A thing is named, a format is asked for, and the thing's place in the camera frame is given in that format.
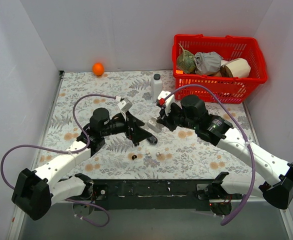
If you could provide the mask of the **white earbud charging case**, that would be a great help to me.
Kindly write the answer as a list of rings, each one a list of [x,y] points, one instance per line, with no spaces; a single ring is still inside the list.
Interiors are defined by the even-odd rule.
[[[156,133],[159,133],[159,132],[162,131],[162,127],[160,127],[160,125],[159,125],[156,121],[154,121],[154,120],[152,120],[152,119],[150,119],[150,120],[147,122],[147,126],[148,126],[152,131],[154,131],[154,132],[156,132]]]

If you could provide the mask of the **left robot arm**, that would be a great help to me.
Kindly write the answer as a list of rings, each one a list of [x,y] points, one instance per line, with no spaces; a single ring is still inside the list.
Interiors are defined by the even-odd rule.
[[[63,180],[68,172],[80,163],[90,159],[105,144],[105,137],[124,133],[134,146],[147,140],[157,143],[157,138],[143,129],[144,122],[130,112],[118,113],[110,118],[109,111],[97,108],[84,127],[84,133],[61,154],[34,170],[24,169],[18,175],[12,195],[12,202],[24,211],[32,220],[42,218],[50,207],[60,201],[75,197],[89,200],[94,194],[93,180],[77,173]]]

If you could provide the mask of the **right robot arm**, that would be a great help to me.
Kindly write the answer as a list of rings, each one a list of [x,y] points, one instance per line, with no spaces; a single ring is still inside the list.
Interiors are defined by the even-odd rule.
[[[177,127],[193,130],[202,141],[235,156],[251,167],[251,176],[235,179],[220,173],[202,193],[224,199],[233,194],[264,198],[272,206],[286,210],[293,199],[293,162],[280,159],[257,144],[249,142],[239,128],[224,118],[208,112],[196,95],[184,97],[177,105],[173,94],[161,92],[156,101],[161,108],[157,123],[171,132]]]

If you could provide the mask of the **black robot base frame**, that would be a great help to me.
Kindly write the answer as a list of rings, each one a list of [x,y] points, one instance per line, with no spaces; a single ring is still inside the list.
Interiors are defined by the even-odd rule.
[[[210,211],[213,200],[228,205],[240,200],[238,193],[217,193],[213,179],[95,179],[74,200],[89,201],[106,210]]]

